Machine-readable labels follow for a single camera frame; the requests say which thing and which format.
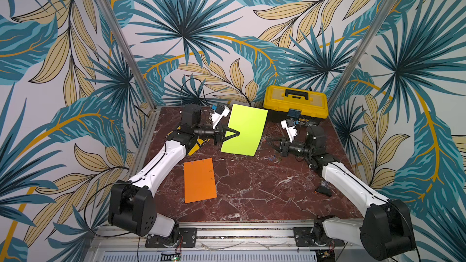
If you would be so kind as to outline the aluminium front rail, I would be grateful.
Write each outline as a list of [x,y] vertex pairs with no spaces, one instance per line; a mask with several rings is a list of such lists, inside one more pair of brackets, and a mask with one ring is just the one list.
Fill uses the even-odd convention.
[[[297,250],[363,250],[352,242],[313,243],[310,231],[312,220],[279,220],[250,222],[181,222],[180,229],[190,236],[183,241],[193,244],[195,251],[297,251]],[[124,234],[115,226],[98,229],[100,236],[91,241],[89,251],[149,251],[147,238]]]

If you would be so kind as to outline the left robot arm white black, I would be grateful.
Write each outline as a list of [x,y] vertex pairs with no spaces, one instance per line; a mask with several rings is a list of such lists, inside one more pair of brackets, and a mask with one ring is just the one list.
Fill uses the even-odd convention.
[[179,225],[172,218],[157,213],[154,196],[161,183],[175,165],[200,145],[211,139],[215,144],[240,135],[237,130],[222,127],[220,121],[229,115],[223,104],[212,107],[210,126],[201,124],[201,107],[189,104],[182,108],[181,121],[158,154],[128,181],[118,181],[110,190],[108,222],[140,237],[158,236],[173,243],[180,234]]

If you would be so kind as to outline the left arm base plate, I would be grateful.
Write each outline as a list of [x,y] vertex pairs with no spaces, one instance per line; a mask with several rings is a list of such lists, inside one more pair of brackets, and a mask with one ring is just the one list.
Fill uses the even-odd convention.
[[159,235],[148,235],[146,248],[194,248],[197,241],[196,228],[175,228],[172,234],[167,237]]

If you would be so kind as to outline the orange paper sheet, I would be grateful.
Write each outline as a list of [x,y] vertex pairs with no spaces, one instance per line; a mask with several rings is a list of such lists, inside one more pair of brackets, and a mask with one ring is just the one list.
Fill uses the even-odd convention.
[[217,198],[212,159],[184,163],[185,203]]

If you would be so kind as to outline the green paper sheet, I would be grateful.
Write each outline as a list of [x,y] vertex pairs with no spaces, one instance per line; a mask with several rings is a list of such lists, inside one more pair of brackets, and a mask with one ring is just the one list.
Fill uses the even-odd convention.
[[254,156],[262,139],[268,111],[255,107],[234,104],[228,127],[240,132],[240,136],[223,142],[221,152]]

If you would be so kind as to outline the yellow paper sheet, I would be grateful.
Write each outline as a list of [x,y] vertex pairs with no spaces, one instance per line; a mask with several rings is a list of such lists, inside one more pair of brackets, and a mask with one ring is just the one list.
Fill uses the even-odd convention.
[[199,142],[200,137],[194,133],[193,129],[178,129],[174,131],[172,133],[172,140],[177,141],[184,146],[186,156],[191,156],[202,146]]

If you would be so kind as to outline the yellow black toolbox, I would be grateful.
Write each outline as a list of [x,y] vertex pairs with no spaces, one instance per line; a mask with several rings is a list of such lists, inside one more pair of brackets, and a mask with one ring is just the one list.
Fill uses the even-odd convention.
[[266,89],[263,107],[278,112],[299,110],[303,116],[320,119],[326,119],[329,114],[324,93],[282,86],[269,86]]

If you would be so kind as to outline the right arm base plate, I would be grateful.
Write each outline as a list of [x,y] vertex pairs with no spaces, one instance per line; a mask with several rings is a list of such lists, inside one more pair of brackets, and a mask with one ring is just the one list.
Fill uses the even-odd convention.
[[292,230],[297,247],[339,247],[345,244],[342,240],[329,238],[318,227],[295,227]]

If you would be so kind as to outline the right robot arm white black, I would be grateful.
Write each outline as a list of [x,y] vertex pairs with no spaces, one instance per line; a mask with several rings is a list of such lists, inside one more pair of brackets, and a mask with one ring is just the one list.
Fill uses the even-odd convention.
[[358,221],[330,216],[316,219],[308,235],[297,233],[296,238],[319,246],[329,246],[336,240],[352,243],[363,247],[377,261],[417,249],[410,210],[403,201],[378,193],[327,153],[326,135],[321,127],[307,127],[305,141],[297,140],[294,126],[285,129],[287,137],[269,138],[267,143],[281,156],[302,157],[312,171],[344,194],[363,216]]

